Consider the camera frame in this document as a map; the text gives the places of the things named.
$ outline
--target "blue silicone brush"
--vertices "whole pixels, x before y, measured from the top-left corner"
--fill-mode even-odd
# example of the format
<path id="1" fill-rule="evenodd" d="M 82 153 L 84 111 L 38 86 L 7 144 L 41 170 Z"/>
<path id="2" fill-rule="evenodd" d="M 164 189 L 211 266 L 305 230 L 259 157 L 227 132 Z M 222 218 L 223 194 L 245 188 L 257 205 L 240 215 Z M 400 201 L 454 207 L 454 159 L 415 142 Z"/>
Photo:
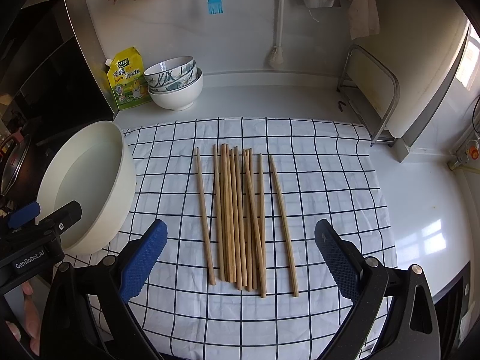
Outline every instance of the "blue silicone brush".
<path id="1" fill-rule="evenodd" d="M 208 0 L 208 13 L 210 15 L 216 15 L 223 13 L 222 0 Z"/>
<path id="2" fill-rule="evenodd" d="M 160 253 L 167 244 L 167 225 L 160 219 L 154 220 L 140 239 L 130 241 L 118 255 L 126 260 L 120 267 L 120 296 L 125 303 L 138 296 Z"/>

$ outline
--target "checkered cloth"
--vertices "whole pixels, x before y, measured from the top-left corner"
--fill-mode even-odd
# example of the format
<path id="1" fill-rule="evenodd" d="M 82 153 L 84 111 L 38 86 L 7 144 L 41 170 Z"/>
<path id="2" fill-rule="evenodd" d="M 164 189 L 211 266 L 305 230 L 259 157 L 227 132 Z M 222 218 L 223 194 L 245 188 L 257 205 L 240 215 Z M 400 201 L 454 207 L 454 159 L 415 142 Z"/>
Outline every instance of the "checkered cloth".
<path id="1" fill-rule="evenodd" d="M 75 267 L 118 254 L 155 218 L 169 239 L 142 292 L 129 302 L 138 322 L 162 353 L 185 359 L 316 359 L 351 308 L 342 297 L 314 240 L 326 218 L 363 255 L 395 267 L 397 255 L 387 206 L 368 156 L 364 127 L 293 119 L 211 119 L 127 130 L 137 188 L 127 220 L 104 249 L 67 256 Z M 193 150 L 202 156 L 211 250 L 218 277 L 213 145 L 263 153 L 267 297 L 208 285 Z M 300 296 L 292 297 L 280 212 L 266 154 L 277 166 L 297 269 Z M 258 159 L 254 159 L 257 171 Z M 94 314 L 108 331 L 98 299 Z M 382 328 L 383 304 L 361 356 Z"/>

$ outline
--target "blue gripper pad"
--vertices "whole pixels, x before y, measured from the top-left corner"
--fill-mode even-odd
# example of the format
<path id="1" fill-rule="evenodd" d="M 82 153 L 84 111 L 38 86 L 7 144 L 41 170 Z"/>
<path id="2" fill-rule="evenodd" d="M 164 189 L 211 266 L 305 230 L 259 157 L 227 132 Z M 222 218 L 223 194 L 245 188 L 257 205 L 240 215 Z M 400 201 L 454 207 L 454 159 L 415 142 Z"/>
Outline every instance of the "blue gripper pad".
<path id="1" fill-rule="evenodd" d="M 360 296 L 363 256 L 352 242 L 342 240 L 322 219 L 315 226 L 315 243 L 344 298 L 355 304 Z"/>
<path id="2" fill-rule="evenodd" d="M 40 215 L 40 205 L 37 202 L 31 202 L 20 210 L 12 212 L 8 217 L 8 227 L 16 230 L 28 221 Z"/>
<path id="3" fill-rule="evenodd" d="M 121 271 L 119 290 L 125 303 L 140 294 L 150 271 L 167 244 L 167 225 L 160 219 L 154 220 L 142 238 L 130 241 L 124 250 L 127 250 L 130 244 L 136 245 L 136 250 Z"/>

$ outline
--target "white brush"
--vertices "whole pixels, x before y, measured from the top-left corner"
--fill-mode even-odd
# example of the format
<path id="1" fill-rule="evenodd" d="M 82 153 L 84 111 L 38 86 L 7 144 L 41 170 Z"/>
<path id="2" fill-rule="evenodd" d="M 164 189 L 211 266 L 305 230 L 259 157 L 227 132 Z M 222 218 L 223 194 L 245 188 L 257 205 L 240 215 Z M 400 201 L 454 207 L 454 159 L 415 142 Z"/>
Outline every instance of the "white brush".
<path id="1" fill-rule="evenodd" d="M 283 63 L 282 34 L 284 6 L 285 0 L 278 0 L 277 39 L 275 41 L 275 45 L 270 51 L 270 54 L 268 55 L 268 63 L 274 69 L 277 69 L 278 66 Z"/>

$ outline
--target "screw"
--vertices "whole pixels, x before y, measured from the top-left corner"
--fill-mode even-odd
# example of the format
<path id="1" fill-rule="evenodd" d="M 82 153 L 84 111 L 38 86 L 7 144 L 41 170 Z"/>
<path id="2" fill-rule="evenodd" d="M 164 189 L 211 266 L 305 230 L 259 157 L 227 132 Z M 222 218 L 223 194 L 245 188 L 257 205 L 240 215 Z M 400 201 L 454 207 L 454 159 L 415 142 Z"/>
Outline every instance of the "screw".
<path id="1" fill-rule="evenodd" d="M 412 265 L 412 271 L 415 272 L 417 275 L 421 275 L 423 272 L 423 269 L 420 265 L 414 264 Z"/>
<path id="2" fill-rule="evenodd" d="M 68 262 L 62 262 L 59 266 L 58 266 L 58 270 L 60 272 L 65 272 L 65 271 L 68 271 L 68 268 L 70 267 L 70 264 L 68 264 Z"/>
<path id="3" fill-rule="evenodd" d="M 115 256 L 109 255 L 103 258 L 102 263 L 105 266 L 111 266 L 115 262 Z"/>
<path id="4" fill-rule="evenodd" d="M 371 266 L 372 268 L 378 267 L 378 260 L 375 257 L 367 257 L 365 261 L 367 265 Z"/>

